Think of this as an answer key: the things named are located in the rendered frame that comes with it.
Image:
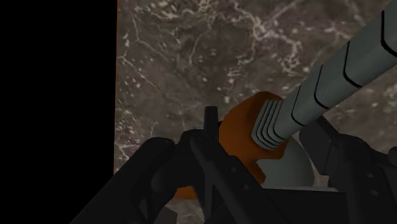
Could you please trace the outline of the grey and orange pizza cutter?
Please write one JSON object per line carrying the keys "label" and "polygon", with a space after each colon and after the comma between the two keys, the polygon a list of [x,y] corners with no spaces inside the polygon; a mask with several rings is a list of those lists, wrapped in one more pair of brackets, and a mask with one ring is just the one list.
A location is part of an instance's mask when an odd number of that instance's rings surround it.
{"label": "grey and orange pizza cutter", "polygon": [[294,133],[397,65],[397,0],[365,25],[285,99],[258,92],[216,123],[219,143],[259,183],[257,160],[277,158]]}

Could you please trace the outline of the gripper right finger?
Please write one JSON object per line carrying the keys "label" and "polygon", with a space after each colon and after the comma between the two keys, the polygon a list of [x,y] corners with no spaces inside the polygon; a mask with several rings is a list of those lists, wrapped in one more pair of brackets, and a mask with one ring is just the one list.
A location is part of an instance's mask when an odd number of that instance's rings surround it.
{"label": "gripper right finger", "polygon": [[299,140],[328,186],[345,193],[350,224],[397,224],[397,166],[389,155],[339,133],[324,117],[304,127]]}

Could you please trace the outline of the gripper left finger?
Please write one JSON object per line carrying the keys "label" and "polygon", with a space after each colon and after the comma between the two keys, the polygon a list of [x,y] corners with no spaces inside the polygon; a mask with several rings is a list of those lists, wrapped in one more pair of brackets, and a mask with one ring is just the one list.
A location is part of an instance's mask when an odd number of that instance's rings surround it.
{"label": "gripper left finger", "polygon": [[272,200],[220,145],[218,127],[218,109],[208,106],[203,129],[180,142],[148,139],[70,224],[175,224],[166,204],[184,186],[193,187],[204,224],[272,221]]}

